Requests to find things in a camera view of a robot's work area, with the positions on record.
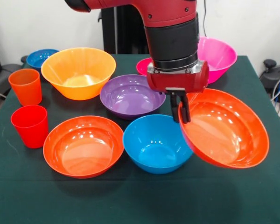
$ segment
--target blue bowl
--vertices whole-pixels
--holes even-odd
[[[153,114],[133,121],[123,136],[125,150],[134,163],[152,174],[177,170],[193,154],[173,117]]]
[[[38,50],[38,51],[35,51],[35,52],[31,53],[27,57],[26,62],[31,68],[33,68],[35,70],[38,70],[40,72],[42,64],[44,63],[44,61],[48,57],[50,57],[51,55],[53,55],[57,52],[58,52],[58,50],[54,50],[54,49]]]

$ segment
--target red-orange bowl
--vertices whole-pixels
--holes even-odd
[[[65,176],[86,179],[107,171],[124,151],[123,131],[99,116],[69,119],[47,136],[43,155],[47,164]]]
[[[181,114],[179,120],[182,134],[197,156],[225,168],[250,168],[266,158],[266,129],[244,102],[214,89],[187,97],[191,122],[184,124]]]

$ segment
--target pink bowl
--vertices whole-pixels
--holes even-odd
[[[236,51],[227,43],[213,38],[200,37],[198,58],[209,63],[209,84],[217,81],[236,61]],[[138,62],[137,71],[146,76],[147,67],[152,59],[145,58]]]

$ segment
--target orange bowl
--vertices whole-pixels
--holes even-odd
[[[115,71],[114,58],[99,49],[72,48],[51,55],[42,64],[42,76],[69,99],[99,95]]]
[[[191,122],[184,124],[181,114],[179,120],[183,136],[197,156],[225,168],[250,168],[266,158],[266,129],[245,103],[214,89],[187,97]]]
[[[98,116],[69,119],[47,136],[43,155],[47,164],[65,176],[86,179],[107,171],[124,151],[123,131]]]

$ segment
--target black cylindrical joint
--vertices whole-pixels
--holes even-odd
[[[82,12],[82,13],[89,13],[91,9],[88,5],[84,2],[84,0],[65,0],[66,4],[68,4],[71,9]]]
[[[145,27],[154,66],[162,71],[175,71],[195,64],[198,30],[197,18],[169,27]]]

